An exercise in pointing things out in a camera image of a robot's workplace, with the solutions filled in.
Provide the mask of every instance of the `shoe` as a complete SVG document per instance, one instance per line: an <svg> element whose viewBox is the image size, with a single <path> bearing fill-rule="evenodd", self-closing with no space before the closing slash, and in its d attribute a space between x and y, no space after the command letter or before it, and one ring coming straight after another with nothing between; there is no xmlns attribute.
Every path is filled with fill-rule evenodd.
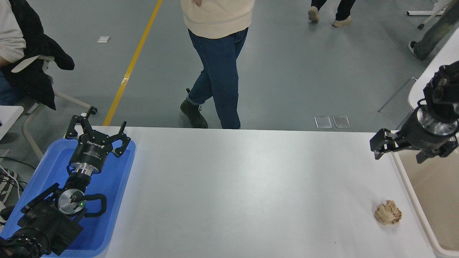
<svg viewBox="0 0 459 258"><path fill-rule="evenodd" d="M341 26L350 24L351 21L352 21L352 18L351 18L351 16L349 15L349 16L348 16L345 20L343 20L343 21L337 21L337 20L335 20L335 21L332 23L332 25L335 26L335 27L337 27L337 28L339 28L339 27L341 27Z"/></svg>
<svg viewBox="0 0 459 258"><path fill-rule="evenodd" d="M193 105L185 99L182 105L180 105L180 110L188 117L193 128L208 128L207 121L199 112L201 110L200 105Z"/></svg>
<svg viewBox="0 0 459 258"><path fill-rule="evenodd" d="M309 20L312 22L319 22L319 11L317 7L311 6L311 9L308 11Z"/></svg>
<svg viewBox="0 0 459 258"><path fill-rule="evenodd" d="M413 53L414 56L416 56L414 52L414 47L416 46L416 44L417 44L416 41L411 41L410 43L408 43L408 49L411 51L411 53Z"/></svg>

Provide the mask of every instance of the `white bin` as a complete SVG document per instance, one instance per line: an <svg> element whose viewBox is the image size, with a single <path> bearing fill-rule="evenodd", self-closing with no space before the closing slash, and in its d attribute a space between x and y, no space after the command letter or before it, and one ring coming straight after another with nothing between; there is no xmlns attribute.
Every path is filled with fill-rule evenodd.
<svg viewBox="0 0 459 258"><path fill-rule="evenodd" d="M422 164L418 152L392 155L433 249L440 257L459 258L459 151Z"/></svg>

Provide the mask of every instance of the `crumpled paper ball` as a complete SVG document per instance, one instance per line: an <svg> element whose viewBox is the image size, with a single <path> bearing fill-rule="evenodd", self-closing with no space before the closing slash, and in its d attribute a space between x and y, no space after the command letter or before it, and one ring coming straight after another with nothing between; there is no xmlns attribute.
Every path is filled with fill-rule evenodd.
<svg viewBox="0 0 459 258"><path fill-rule="evenodd" d="M386 200L386 204L381 204L376 208L375 216L384 225L395 224L402 219L402 212L394 201Z"/></svg>

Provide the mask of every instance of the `pant leg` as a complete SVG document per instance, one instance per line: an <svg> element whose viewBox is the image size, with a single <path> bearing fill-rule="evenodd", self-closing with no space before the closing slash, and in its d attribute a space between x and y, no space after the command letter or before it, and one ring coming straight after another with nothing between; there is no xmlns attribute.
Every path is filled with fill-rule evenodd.
<svg viewBox="0 0 459 258"><path fill-rule="evenodd" d="M327 0L311 0L311 6L317 7L320 10Z"/></svg>
<svg viewBox="0 0 459 258"><path fill-rule="evenodd" d="M459 20L459 1L456 1L447 12L430 28L414 47L418 59L426 59L438 42L448 34Z"/></svg>
<svg viewBox="0 0 459 258"><path fill-rule="evenodd" d="M336 20L344 21L351 15L351 9L354 5L355 0L341 0L338 5L338 11L336 12Z"/></svg>
<svg viewBox="0 0 459 258"><path fill-rule="evenodd" d="M0 106L11 106L23 96L22 92L11 87L0 71Z"/></svg>
<svg viewBox="0 0 459 258"><path fill-rule="evenodd" d="M193 47L198 52L199 57L201 58L201 61L202 61L202 57L200 54L200 50L202 46L200 44L199 37L194 35L190 30L188 30L188 33L190 34L190 39L191 39L191 42L193 43ZM187 99L189 102L191 102L194 105L201 105L201 104L204 104L204 102L211 97L212 97L212 85L210 82L209 75L206 71L206 67L204 66L204 69L201 71L201 74L196 79L195 84L193 85L193 88L188 94Z"/></svg>
<svg viewBox="0 0 459 258"><path fill-rule="evenodd" d="M244 44L246 33L247 29L221 39L206 39L190 32L204 70L188 97L192 103L203 103L209 95L213 96L218 118L224 129L241 127L237 114L239 77L236 59Z"/></svg>

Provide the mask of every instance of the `robotic arm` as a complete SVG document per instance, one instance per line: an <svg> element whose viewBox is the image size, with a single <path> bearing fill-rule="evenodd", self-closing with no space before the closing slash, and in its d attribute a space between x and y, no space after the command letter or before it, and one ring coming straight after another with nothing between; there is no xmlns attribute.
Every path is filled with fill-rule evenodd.
<svg viewBox="0 0 459 258"><path fill-rule="evenodd" d="M51 252L60 255L83 230L78 224L83 217L98 217L106 211L105 195L85 195L84 192L91 175L102 171L108 154L112 152L120 157L130 138L123 132L126 122L113 136L93 130L88 117L96 113L97 109L91 107L86 116L72 117L65 138L77 138L77 124L82 126L83 134L67 166L69 177L64 187L59 188L55 183L22 208L24 216L17 223L21 229L8 239L0 237L0 257L38 258ZM112 143L117 140L121 140L122 145L114 150ZM86 202L94 200L101 201L101 210L88 213Z"/></svg>
<svg viewBox="0 0 459 258"><path fill-rule="evenodd" d="M459 61L443 65L424 88L424 99L403 123L400 131L381 129L370 140L375 159L384 153L419 150L417 163L427 158L447 157L458 147Z"/></svg>

